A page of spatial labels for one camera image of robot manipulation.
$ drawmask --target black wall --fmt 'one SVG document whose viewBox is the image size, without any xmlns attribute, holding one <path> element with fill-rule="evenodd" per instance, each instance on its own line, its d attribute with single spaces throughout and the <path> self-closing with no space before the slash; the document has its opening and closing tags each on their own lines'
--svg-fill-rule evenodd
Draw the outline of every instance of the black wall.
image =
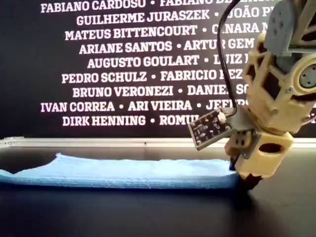
<svg viewBox="0 0 316 237">
<path fill-rule="evenodd" d="M 156 0 L 155 4 L 146 1 L 144 8 L 41 13 L 41 3 L 53 2 L 58 1 L 2 0 L 0 2 L 0 137 L 188 137 L 189 133 L 185 125 L 160 125 L 162 122 L 160 116 L 174 116 L 170 117 L 172 119 L 181 115 L 203 115 L 209 111 L 206 106 L 209 105 L 210 100 L 213 103 L 216 100 L 227 101 L 228 96 L 226 94 L 188 95 L 188 85 L 191 88 L 221 85 L 222 88 L 225 84 L 224 80 L 220 79 L 220 65 L 215 64 L 214 55 L 217 54 L 215 48 L 216 34 L 212 31 L 213 25 L 218 24 L 222 12 L 228 5 L 223 0 L 214 0 L 211 4 L 182 4 L 180 6 L 160 6 L 160 1 Z M 234 34 L 223 34 L 223 39 L 226 43 L 225 53 L 233 54 L 235 59 L 235 63 L 229 63 L 228 66 L 234 70 L 233 85 L 238 90 L 243 88 L 244 84 L 243 79 L 238 74 L 244 67 L 245 54 L 250 50 L 251 44 L 248 43 L 252 39 L 256 39 L 259 31 L 264 29 L 264 23 L 267 23 L 269 19 L 267 9 L 273 6 L 275 2 L 269 0 L 241 2 L 237 7 L 242 10 L 242 16 L 244 17 L 238 18 L 238 16 L 235 16 L 227 21 L 227 24 L 233 24 L 232 26 L 236 31 Z M 245 9 L 255 15 L 248 17 L 248 12 L 245 12 Z M 76 21 L 78 16 L 86 15 L 144 13 L 146 18 L 150 16 L 151 12 L 175 11 L 179 13 L 183 10 L 209 10 L 209 19 L 89 26 L 77 25 Z M 243 29 L 243 23 L 249 23 L 250 28 Z M 190 25 L 194 27 L 195 35 L 65 40 L 66 31 L 98 29 L 113 33 L 115 28 Z M 211 40 L 212 48 L 185 50 L 187 41 L 193 43 L 193 40 Z M 158 41 L 170 41 L 169 44 L 172 45 L 172 49 L 170 48 L 170 51 L 124 52 L 125 47 L 128 46 L 126 43 Z M 240 43 L 239 47 L 243 48 L 234 48 L 233 43 L 237 41 Z M 122 43 L 123 52 L 79 54 L 83 44 L 108 43 Z M 143 60 L 144 57 L 173 56 L 175 58 L 178 55 L 199 55 L 197 65 L 145 67 L 142 64 L 140 67 L 87 68 L 89 60 L 95 58 L 139 57 L 140 60 Z M 204 61 L 206 57 L 209 58 L 209 62 Z M 161 71 L 184 70 L 213 70 L 211 76 L 214 79 L 162 81 Z M 146 72 L 147 80 L 139 82 L 102 82 L 101 74 L 110 72 Z M 70 73 L 97 73 L 99 81 L 97 83 L 62 83 L 62 74 Z M 114 87 L 117 87 L 119 91 L 128 90 L 123 89 L 123 87 L 142 86 L 172 86 L 173 95 L 117 96 L 114 89 Z M 110 87 L 109 90 L 112 90 L 112 95 L 110 97 L 74 98 L 73 88 L 79 87 Z M 238 98 L 240 102 L 244 102 L 245 94 L 241 93 Z M 159 109 L 154 110 L 151 106 L 151 101 L 176 100 L 183 102 L 188 100 L 190 103 L 188 108 L 191 107 L 192 110 L 161 111 Z M 136 101 L 148 101 L 148 111 L 129 111 L 130 103 Z M 41 103 L 66 102 L 67 111 L 48 112 L 45 109 L 45 112 L 42 112 Z M 115 111 L 71 112 L 69 110 L 71 102 L 112 102 Z M 63 117 L 73 116 L 89 116 L 90 126 L 63 126 Z M 93 116 L 145 116 L 146 123 L 137 126 L 93 126 L 91 125 Z M 311 124 L 304 127 L 298 136 L 314 137 L 315 131 L 315 125 Z"/>
</svg>

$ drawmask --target circuit board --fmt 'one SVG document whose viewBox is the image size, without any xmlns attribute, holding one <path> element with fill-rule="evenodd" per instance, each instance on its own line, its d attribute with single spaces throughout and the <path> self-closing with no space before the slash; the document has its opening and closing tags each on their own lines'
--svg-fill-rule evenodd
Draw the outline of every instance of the circuit board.
<svg viewBox="0 0 316 237">
<path fill-rule="evenodd" d="M 198 151 L 233 133 L 220 110 L 212 111 L 190 123 L 189 130 Z"/>
</svg>

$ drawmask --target black table surface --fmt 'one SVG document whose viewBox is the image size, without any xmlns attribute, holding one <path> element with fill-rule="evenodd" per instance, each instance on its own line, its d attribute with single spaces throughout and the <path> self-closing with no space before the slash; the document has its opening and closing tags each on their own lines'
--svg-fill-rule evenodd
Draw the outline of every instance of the black table surface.
<svg viewBox="0 0 316 237">
<path fill-rule="evenodd" d="M 315 237 L 316 150 L 294 149 L 248 194 L 235 191 L 0 187 L 0 237 Z M 221 149 L 8 148 L 11 172 L 86 158 L 221 158 Z"/>
</svg>

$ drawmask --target black cable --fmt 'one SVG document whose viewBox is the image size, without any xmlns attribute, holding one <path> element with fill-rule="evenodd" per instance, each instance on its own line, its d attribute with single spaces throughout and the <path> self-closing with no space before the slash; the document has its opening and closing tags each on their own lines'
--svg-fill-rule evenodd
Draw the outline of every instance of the black cable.
<svg viewBox="0 0 316 237">
<path fill-rule="evenodd" d="M 235 97 L 235 92 L 232 89 L 232 80 L 231 77 L 229 75 L 229 71 L 228 71 L 228 67 L 225 61 L 225 57 L 224 57 L 224 53 L 223 53 L 223 47 L 222 47 L 222 40 L 221 40 L 221 32 L 222 32 L 222 28 L 230 14 L 230 12 L 232 11 L 232 9 L 240 2 L 240 0 L 233 0 L 228 7 L 225 9 L 221 20 L 219 21 L 218 24 L 218 30 L 217 30 L 217 50 L 218 50 L 218 57 L 219 60 L 221 62 L 221 67 L 223 70 L 223 74 L 224 74 L 224 79 L 225 79 L 225 83 L 226 83 L 226 88 L 228 91 L 228 96 L 229 98 L 232 100 L 233 103 L 233 108 L 234 108 L 234 114 L 237 111 L 237 103 L 236 103 L 236 97 Z"/>
</svg>

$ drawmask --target blue cloth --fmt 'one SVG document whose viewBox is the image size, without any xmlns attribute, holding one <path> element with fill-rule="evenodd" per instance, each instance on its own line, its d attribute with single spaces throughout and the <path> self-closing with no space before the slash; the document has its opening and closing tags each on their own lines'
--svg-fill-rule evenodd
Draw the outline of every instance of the blue cloth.
<svg viewBox="0 0 316 237">
<path fill-rule="evenodd" d="M 57 154 L 51 163 L 11 174 L 0 170 L 0 182 L 20 185 L 122 188 L 231 188 L 237 174 L 223 160 L 97 160 Z"/>
</svg>

